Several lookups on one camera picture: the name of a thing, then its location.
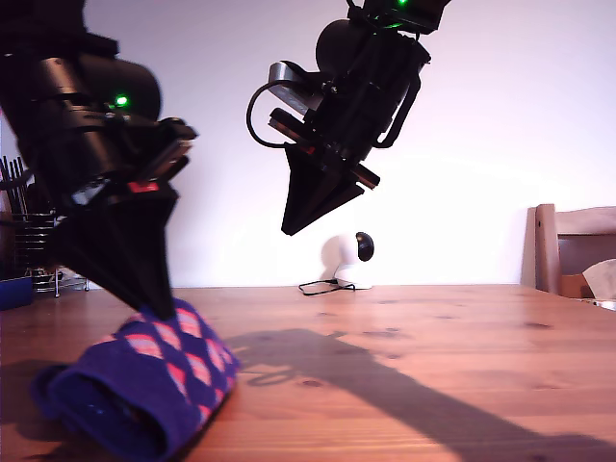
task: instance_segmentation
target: green led light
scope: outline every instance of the green led light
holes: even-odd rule
[[[130,101],[128,100],[127,96],[124,96],[123,94],[121,94],[115,98],[115,102],[116,102],[115,105],[118,106],[119,108],[125,108],[126,106],[128,106],[128,103]]]

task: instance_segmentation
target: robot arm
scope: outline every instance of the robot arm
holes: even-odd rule
[[[196,133],[158,121],[155,77],[88,33],[84,3],[0,0],[0,106],[59,216],[52,261],[169,318],[168,181]]]
[[[248,111],[255,140],[286,149],[290,235],[362,194],[357,183],[378,185],[361,162],[394,143],[430,59],[403,33],[434,31],[449,0],[347,2],[348,20],[319,40],[321,71],[275,64]],[[58,215],[52,260],[170,318],[165,227],[178,196],[169,180],[189,162],[197,134],[181,119],[158,120],[155,77],[119,60],[116,41],[88,32],[84,3],[0,0],[0,106]],[[267,143],[252,129],[254,101],[266,90],[303,115],[271,115],[295,143]]]
[[[248,108],[253,138],[286,150],[291,181],[282,230],[289,235],[361,195],[358,183],[378,186],[380,178],[361,162],[398,138],[430,61],[419,34],[438,28],[449,0],[366,0],[363,8],[347,2],[348,19],[331,23],[319,38],[320,72],[276,63]],[[252,107],[266,90],[303,116],[271,113],[269,125],[295,143],[263,141],[252,128]]]

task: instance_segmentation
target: blue container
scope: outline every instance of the blue container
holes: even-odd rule
[[[33,297],[31,277],[0,281],[0,311],[30,305]]]

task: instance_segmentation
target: patterned sock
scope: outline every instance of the patterned sock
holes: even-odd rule
[[[142,310],[72,366],[41,372],[32,395],[49,419],[128,460],[162,461],[198,432],[234,387],[239,362],[182,300],[177,316]]]

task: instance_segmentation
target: cable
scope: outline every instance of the cable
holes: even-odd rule
[[[289,146],[290,143],[288,142],[282,142],[282,143],[275,143],[275,142],[269,142],[269,141],[264,141],[263,139],[261,139],[258,135],[257,132],[254,131],[254,127],[252,126],[252,111],[254,110],[254,105],[257,102],[257,99],[259,99],[259,96],[261,96],[261,94],[273,87],[277,87],[278,85],[282,86],[282,87],[287,87],[292,89],[293,87],[297,87],[297,88],[305,88],[306,86],[299,83],[299,82],[295,82],[293,80],[274,80],[272,82],[269,82],[268,84],[263,85],[262,87],[260,87],[253,95],[252,98],[250,99],[250,103],[248,104],[248,111],[246,112],[246,125],[248,126],[248,131],[250,132],[250,135],[252,136],[252,138],[257,141],[259,144],[265,146],[265,147],[270,147],[272,149],[284,149],[285,147]]]
[[[299,289],[301,290],[301,292],[306,295],[306,296],[315,296],[315,295],[325,295],[325,294],[332,294],[334,292],[338,292],[338,291],[354,291],[355,292],[355,284],[349,284],[347,286],[338,286],[335,287],[334,289],[330,289],[328,291],[322,291],[322,292],[312,292],[312,293],[306,293],[306,291],[304,291],[304,287],[307,286],[314,286],[316,284],[332,284],[332,285],[338,285],[338,279],[327,279],[327,280],[323,280],[323,281],[315,281],[315,282],[309,282],[307,284],[301,284],[299,285]]]
[[[372,146],[376,147],[377,149],[387,149],[394,145],[400,135],[400,132],[402,131],[402,126],[404,125],[404,122],[408,117],[408,113],[411,112],[411,108],[413,107],[413,104],[415,104],[417,94],[418,92],[411,91],[411,88],[409,86],[409,91],[404,97],[404,102],[402,103],[402,106],[400,106],[398,114],[396,115],[396,119],[394,120],[394,123],[392,124],[392,128],[390,129],[389,133],[385,137],[385,140],[379,141],[377,139],[374,141]]]

